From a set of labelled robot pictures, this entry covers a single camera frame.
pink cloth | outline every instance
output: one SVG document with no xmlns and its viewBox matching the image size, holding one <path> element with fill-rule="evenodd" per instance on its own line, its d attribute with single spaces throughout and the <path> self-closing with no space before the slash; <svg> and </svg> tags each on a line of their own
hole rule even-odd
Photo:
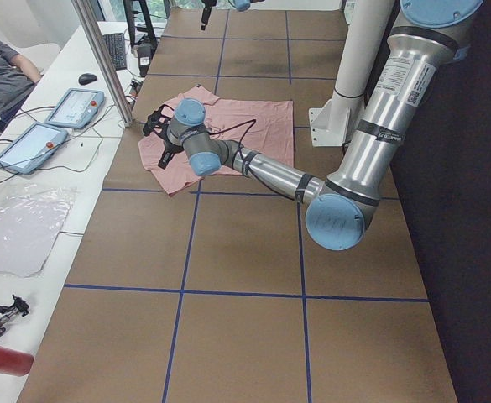
<svg viewBox="0 0 491 403">
<path fill-rule="evenodd" d="M 284 164 L 294 166 L 292 101 L 268 102 L 221 99 L 206 88 L 195 86 L 189 91 L 178 95 L 178 97 L 170 99 L 166 104 L 176 108 L 178 103 L 184 98 L 195 98 L 204 104 L 206 109 L 204 124 L 213 133 L 250 119 L 256 119 L 256 124 L 245 135 L 242 142 L 243 145 Z M 167 116 L 171 116 L 170 113 L 172 111 L 166 108 L 164 113 Z M 247 127 L 248 125 L 244 125 L 223 133 L 219 137 L 214 136 L 214 139 L 239 141 Z M 161 158 L 165 147 L 163 140 L 155 133 L 142 138 L 138 142 L 138 149 L 143 167 L 154 174 L 161 187 L 171 196 L 201 179 L 193 172 L 185 153 L 175 155 L 165 170 L 159 168 L 159 158 Z M 213 175 L 241 174 L 223 166 Z"/>
</svg>

black mouse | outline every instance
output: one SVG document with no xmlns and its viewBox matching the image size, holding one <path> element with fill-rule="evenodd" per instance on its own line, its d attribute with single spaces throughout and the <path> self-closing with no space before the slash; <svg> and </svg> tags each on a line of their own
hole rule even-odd
<svg viewBox="0 0 491 403">
<path fill-rule="evenodd" d="M 85 86 L 86 84 L 90 84 L 91 82 L 97 80 L 97 76 L 92 73 L 83 73 L 79 76 L 79 84 Z"/>
</svg>

white table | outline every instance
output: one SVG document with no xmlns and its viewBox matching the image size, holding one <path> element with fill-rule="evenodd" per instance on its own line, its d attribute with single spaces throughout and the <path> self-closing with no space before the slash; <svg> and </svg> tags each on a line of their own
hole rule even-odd
<svg viewBox="0 0 491 403">
<path fill-rule="evenodd" d="M 100 24 L 103 34 L 126 30 L 125 23 Z M 128 68 L 132 73 L 138 74 L 137 59 L 131 53 L 128 54 Z M 98 80 L 85 88 L 101 90 L 106 94 L 105 104 L 96 117 L 98 119 L 102 111 L 112 105 L 113 101 L 81 27 L 72 35 L 22 109 L 29 110 L 34 107 L 55 105 L 68 88 L 81 87 L 77 79 L 80 74 L 87 72 L 96 74 Z M 133 78 L 132 73 L 128 70 L 118 71 L 118 78 L 124 89 L 128 87 Z M 48 109 L 31 114 L 43 122 L 49 112 Z M 27 116 L 16 118 L 7 127 L 1 138 L 16 139 L 32 122 L 33 120 Z M 8 330 L 0 338 L 0 345 L 4 347 L 31 354 L 36 354 L 39 348 L 65 278 L 81 243 L 82 234 L 96 204 L 103 178 L 109 170 L 123 133 L 123 123 L 118 110 L 113 107 L 96 126 L 96 129 L 103 139 L 98 137 L 93 130 L 88 130 L 80 138 L 70 141 L 65 147 L 57 150 L 45 164 L 45 166 L 66 165 L 76 170 L 83 169 L 101 142 L 97 157 L 86 171 L 75 173 L 65 169 L 40 170 L 32 175 L 18 175 L 0 185 L 0 206 L 4 198 L 13 191 L 13 186 L 37 184 L 38 186 L 74 187 L 76 189 L 73 207 L 41 272 L 28 278 L 0 275 L 0 305 L 11 305 L 13 303 L 12 294 L 15 294 L 24 298 L 30 306 L 29 315 L 17 317 L 7 325 Z M 5 147 L 6 144 L 0 144 L 0 151 Z M 0 180 L 10 175 L 0 170 Z M 26 379 L 27 376 L 19 378 L 0 374 L 0 403 L 15 402 Z"/>
</svg>

white chair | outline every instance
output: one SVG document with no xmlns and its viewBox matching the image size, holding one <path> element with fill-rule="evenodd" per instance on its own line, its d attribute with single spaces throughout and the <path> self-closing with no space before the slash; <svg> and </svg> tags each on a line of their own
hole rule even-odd
<svg viewBox="0 0 491 403">
<path fill-rule="evenodd" d="M 27 48 L 20 48 L 15 46 L 8 38 L 1 32 L 0 29 L 0 40 L 10 46 L 12 49 L 19 52 L 21 55 L 27 57 L 31 60 L 41 73 L 49 68 L 53 60 L 57 57 L 60 52 L 60 48 L 57 44 L 36 44 L 34 46 L 29 46 Z"/>
</svg>

red cylinder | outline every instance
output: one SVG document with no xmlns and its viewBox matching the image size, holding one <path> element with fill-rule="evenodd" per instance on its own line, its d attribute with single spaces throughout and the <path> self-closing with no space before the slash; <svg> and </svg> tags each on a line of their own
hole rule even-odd
<svg viewBox="0 0 491 403">
<path fill-rule="evenodd" d="M 33 361 L 31 354 L 0 346 L 0 374 L 24 376 L 29 373 Z"/>
</svg>

